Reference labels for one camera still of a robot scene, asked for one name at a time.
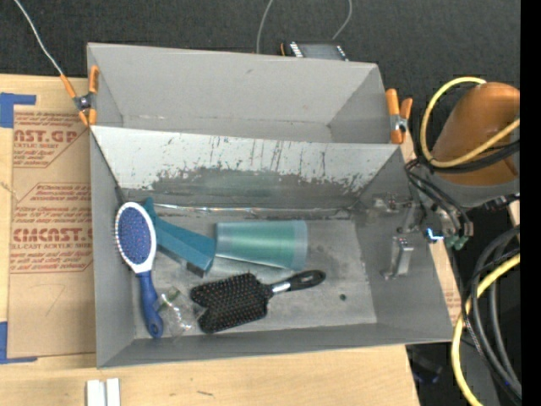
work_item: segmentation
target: orange clamp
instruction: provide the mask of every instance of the orange clamp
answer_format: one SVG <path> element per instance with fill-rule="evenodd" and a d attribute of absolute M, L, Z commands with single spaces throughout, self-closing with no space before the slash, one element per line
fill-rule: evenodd
<path fill-rule="evenodd" d="M 400 122 L 404 119 L 408 119 L 412 112 L 413 99 L 407 98 L 399 105 L 398 94 L 396 89 L 388 89 L 385 92 L 385 99 L 387 100 L 387 108 L 389 110 L 389 116 L 391 118 L 391 143 L 394 145 L 401 145 L 406 139 L 406 130 Z"/>
<path fill-rule="evenodd" d="M 89 94 L 87 95 L 86 98 L 84 98 L 83 96 L 77 96 L 77 94 L 75 93 L 74 87 L 69 82 L 68 77 L 66 77 L 66 75 L 64 74 L 60 75 L 60 80 L 63 82 L 64 87 L 66 88 L 66 91 L 68 92 L 69 97 L 75 100 L 75 103 L 78 104 L 77 107 L 79 109 L 79 118 L 81 119 L 81 122 L 85 124 L 85 126 L 88 126 L 89 124 L 90 125 L 96 124 L 96 118 L 97 118 L 96 110 L 92 108 L 92 106 L 88 108 L 82 108 L 82 106 L 80 106 L 79 102 L 76 100 L 89 99 L 89 97 L 92 97 L 93 95 L 97 94 L 99 75 L 100 75 L 100 70 L 98 69 L 98 67 L 96 65 L 92 66 L 92 68 L 90 68 L 90 76 L 89 76 L 89 87 L 88 87 Z"/>

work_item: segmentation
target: white cable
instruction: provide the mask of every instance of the white cable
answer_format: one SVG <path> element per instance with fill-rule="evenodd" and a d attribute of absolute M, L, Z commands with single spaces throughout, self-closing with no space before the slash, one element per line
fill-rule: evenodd
<path fill-rule="evenodd" d="M 265 20 L 267 18 L 267 14 L 269 13 L 269 9 L 271 8 L 271 5 L 273 4 L 274 0 L 269 0 L 269 3 L 267 4 L 267 7 L 265 9 L 265 12 L 263 13 L 263 17 L 261 18 L 261 23 L 260 23 L 260 29 L 258 30 L 257 32 L 257 40 L 255 42 L 255 52 L 256 54 L 260 54 L 260 43 L 261 43 L 261 32 L 263 31 L 263 24 L 265 23 Z M 344 23 L 342 24 L 342 26 L 340 27 L 340 29 L 338 29 L 338 31 L 335 33 L 335 35 L 332 37 L 332 39 L 336 39 L 338 37 L 338 35 L 341 34 L 342 30 L 344 30 L 344 28 L 346 27 L 347 23 L 349 22 L 349 20 L 351 19 L 352 17 L 352 13 L 353 13 L 353 3 L 352 3 L 352 0 L 347 0 L 347 4 L 349 6 L 349 9 L 347 11 L 347 17 L 346 17 L 346 20 L 344 21 Z"/>
<path fill-rule="evenodd" d="M 37 39 L 38 43 L 40 44 L 41 50 L 43 50 L 43 52 L 48 57 L 48 59 L 51 60 L 52 64 L 57 69 L 57 71 L 60 73 L 60 75 L 64 75 L 64 72 L 60 68 L 60 65 L 56 62 L 56 60 L 54 58 L 52 58 L 52 55 L 49 54 L 49 51 L 45 48 L 45 45 L 43 45 L 43 42 L 41 41 L 41 38 L 40 38 L 40 34 L 37 32 L 37 28 L 34 26 L 34 23 L 32 22 L 32 19 L 30 18 L 30 16 L 26 12 L 26 9 L 23 7 L 23 4 L 19 0 L 14 0 L 14 2 L 15 2 L 15 4 L 17 6 L 19 6 L 19 9 L 21 10 L 21 12 L 25 16 L 26 20 L 30 24 L 31 29 L 34 32 L 34 35 L 36 36 L 36 39 Z"/>

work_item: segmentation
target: plastic wrapper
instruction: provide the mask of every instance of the plastic wrapper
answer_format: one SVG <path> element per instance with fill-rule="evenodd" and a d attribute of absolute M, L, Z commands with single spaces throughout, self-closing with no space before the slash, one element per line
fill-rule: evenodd
<path fill-rule="evenodd" d="M 174 286 L 161 293 L 154 306 L 171 337 L 180 337 L 194 330 L 203 311 Z"/>

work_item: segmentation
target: wooden table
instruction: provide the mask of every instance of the wooden table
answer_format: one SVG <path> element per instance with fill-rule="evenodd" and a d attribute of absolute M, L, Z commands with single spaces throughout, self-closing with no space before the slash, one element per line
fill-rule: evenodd
<path fill-rule="evenodd" d="M 74 80 L 74 87 L 86 93 L 86 80 Z M 70 102 L 58 94 L 63 86 L 54 77 L 0 75 L 2 91 L 38 93 L 41 105 Z M 12 136 L 11 129 L 0 128 L 0 321 L 7 320 Z M 402 151 L 411 157 L 410 139 Z M 431 249 L 455 320 L 460 298 L 445 246 L 439 242 Z M 116 377 L 122 406 L 419 405 L 406 348 L 400 345 L 107 370 L 96 368 L 94 354 L 39 358 L 0 365 L 0 404 L 84 405 L 86 381 Z"/>

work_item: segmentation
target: white plastic piece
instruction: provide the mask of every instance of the white plastic piece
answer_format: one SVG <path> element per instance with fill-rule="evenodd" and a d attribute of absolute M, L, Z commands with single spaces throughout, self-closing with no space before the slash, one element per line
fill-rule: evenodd
<path fill-rule="evenodd" d="M 120 406 L 120 380 L 106 380 L 107 406 Z"/>
<path fill-rule="evenodd" d="M 120 406 L 120 381 L 117 378 L 87 381 L 86 406 Z"/>

